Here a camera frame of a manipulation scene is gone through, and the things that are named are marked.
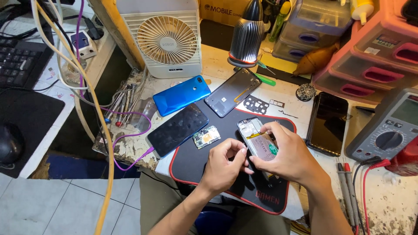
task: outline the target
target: white fan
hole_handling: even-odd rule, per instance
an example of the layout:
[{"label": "white fan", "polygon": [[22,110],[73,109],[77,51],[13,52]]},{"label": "white fan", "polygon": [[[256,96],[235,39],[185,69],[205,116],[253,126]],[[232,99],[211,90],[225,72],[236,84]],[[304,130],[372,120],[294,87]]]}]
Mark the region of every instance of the white fan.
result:
[{"label": "white fan", "polygon": [[177,78],[200,74],[196,0],[118,0],[117,8],[151,75]]}]

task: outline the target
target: pants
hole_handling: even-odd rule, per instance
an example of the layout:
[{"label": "pants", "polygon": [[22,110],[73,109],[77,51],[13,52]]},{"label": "pants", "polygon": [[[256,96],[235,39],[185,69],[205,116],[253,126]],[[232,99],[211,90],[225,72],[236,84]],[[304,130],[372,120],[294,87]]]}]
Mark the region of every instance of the pants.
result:
[{"label": "pants", "polygon": [[[149,170],[144,170],[155,178]],[[156,174],[156,176],[173,187],[177,187],[170,177]],[[179,205],[184,197],[179,192],[169,188],[142,174],[140,177],[141,189],[141,235],[146,235],[172,209]],[[194,227],[189,234],[197,234]],[[237,212],[237,218],[230,228],[229,235],[288,235],[290,226],[280,215],[270,215],[255,207],[243,207]]]}]

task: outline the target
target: computer keyboard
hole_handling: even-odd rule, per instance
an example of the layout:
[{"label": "computer keyboard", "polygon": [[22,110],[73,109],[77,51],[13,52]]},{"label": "computer keyboard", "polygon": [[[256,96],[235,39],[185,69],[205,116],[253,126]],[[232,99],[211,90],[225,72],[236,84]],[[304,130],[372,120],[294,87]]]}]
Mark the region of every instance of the computer keyboard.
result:
[{"label": "computer keyboard", "polygon": [[45,43],[0,39],[0,88],[32,89],[52,54]]}]

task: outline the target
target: yellow bottle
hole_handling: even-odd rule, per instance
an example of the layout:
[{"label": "yellow bottle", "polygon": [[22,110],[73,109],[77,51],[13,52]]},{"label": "yellow bottle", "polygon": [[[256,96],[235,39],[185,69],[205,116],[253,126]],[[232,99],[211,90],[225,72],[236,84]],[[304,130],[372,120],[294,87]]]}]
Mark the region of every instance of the yellow bottle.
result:
[{"label": "yellow bottle", "polygon": [[362,25],[366,24],[374,9],[373,0],[350,0],[351,18],[359,20]]}]

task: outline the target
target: desk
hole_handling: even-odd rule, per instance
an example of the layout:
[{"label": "desk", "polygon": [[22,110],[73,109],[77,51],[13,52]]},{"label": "desk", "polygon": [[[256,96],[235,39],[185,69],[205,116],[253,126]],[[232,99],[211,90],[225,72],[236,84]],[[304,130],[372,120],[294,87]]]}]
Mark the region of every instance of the desk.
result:
[{"label": "desk", "polygon": [[[234,74],[233,66],[230,65],[226,59],[228,52],[210,46],[202,45],[202,56],[203,56],[203,70],[201,72],[205,80],[210,79],[212,84],[209,85],[211,90],[214,90],[224,80],[228,79]],[[262,47],[270,47],[271,44],[263,43]],[[142,74],[133,74],[130,78],[131,81],[139,82]],[[153,90],[154,94],[165,90],[170,87],[172,82],[185,81],[188,78],[181,79],[155,79],[149,77],[145,84],[146,88]],[[281,113],[270,113],[274,112],[273,107],[268,108],[267,114],[285,117],[292,120],[297,128],[297,133],[302,137],[306,137],[309,118],[312,109],[312,101],[302,103],[295,97],[295,90],[297,85],[276,80],[277,84],[272,87],[267,84],[262,84],[257,88],[252,95],[269,101],[269,99],[275,99],[278,101],[285,102],[285,113],[294,115],[299,118],[293,118]],[[143,94],[142,99],[149,97],[151,94]],[[368,106],[371,105],[354,102],[349,102],[349,118],[346,125],[346,136],[344,138],[344,148],[351,142],[354,136],[364,127],[364,125],[370,119],[368,114],[358,111],[353,108],[355,105]],[[155,129],[165,120],[169,119],[174,114],[166,117],[158,116],[156,113],[151,122],[152,128]],[[127,129],[118,128],[114,125],[108,125],[113,135],[113,140],[123,134],[138,133],[132,127],[128,126]],[[145,135],[126,138],[116,144],[115,158],[117,160],[125,161],[128,164],[133,163],[139,156],[141,156],[148,148],[149,145],[145,141]],[[96,143],[93,147],[94,150],[100,151],[102,144],[99,142],[100,138],[96,139]],[[344,208],[342,201],[341,187],[339,179],[336,173],[336,159],[325,156],[316,151],[310,150],[315,159],[319,162],[322,168],[330,175],[332,179],[332,188],[340,201],[340,205]],[[155,170],[157,173],[170,176],[168,166],[172,160],[173,153],[169,154],[163,159],[157,159],[154,153],[149,154],[140,161],[137,166],[142,166]],[[347,163],[350,164],[351,169],[355,169],[358,163],[354,160],[346,158],[344,154],[340,157],[340,160],[345,158]],[[366,188],[366,200],[368,206],[368,215],[370,217],[370,229],[372,234],[400,234],[410,235],[412,234],[415,226],[416,215],[418,214],[418,176],[416,177],[401,177],[385,169],[375,169],[370,171],[367,177],[367,188]],[[362,192],[360,184],[356,185],[356,191]],[[226,197],[232,197],[229,194],[222,193]],[[360,211],[363,213],[362,199],[358,197]],[[285,211],[281,214],[282,216],[291,220],[304,222],[304,215],[308,214],[308,198],[306,190],[302,187],[299,191],[299,185],[291,183],[288,193],[288,202]]]},{"label": "desk", "polygon": [[[63,24],[63,29],[65,31],[74,31],[76,30],[76,23],[77,19],[73,20],[66,20]],[[21,32],[27,31],[29,29],[34,28],[35,25],[33,23],[32,15],[24,15],[22,17],[18,17],[13,21],[10,21],[6,24],[5,33],[10,34],[19,34]],[[80,26],[80,30],[87,30],[86,26],[82,24]],[[108,31],[103,28],[104,36],[100,39],[95,41],[98,54],[94,57],[87,59],[87,68],[86,73],[89,76],[92,84],[96,87],[100,76],[106,64],[112,54],[113,50],[115,49],[116,43],[108,33]],[[57,42],[57,36],[54,35],[55,45]],[[33,42],[40,42],[42,43],[42,39],[39,36],[39,33],[35,33],[33,36],[27,39],[28,41]],[[49,68],[52,68],[52,71],[55,75],[51,75]],[[57,79],[58,74],[58,63],[56,59],[56,54],[54,53],[51,59],[49,60],[48,64],[45,67],[44,72],[40,76],[38,82],[35,84],[33,89],[43,89],[51,85]],[[46,94],[48,96],[60,99],[65,102],[65,107],[61,111],[60,115],[58,116],[57,120],[54,122],[52,127],[49,129],[46,136],[42,139],[41,143],[37,147],[37,149],[32,154],[29,161],[26,163],[25,167],[20,172],[20,177],[28,178],[30,174],[38,167],[39,163],[41,162],[42,158],[44,157],[45,153],[47,152],[49,146],[51,145],[52,141],[58,134],[58,131],[64,124],[65,120],[68,118],[68,115],[74,108],[74,95],[69,90],[69,88],[65,87],[61,82],[57,82],[53,87],[48,90],[41,91],[40,93]]]}]

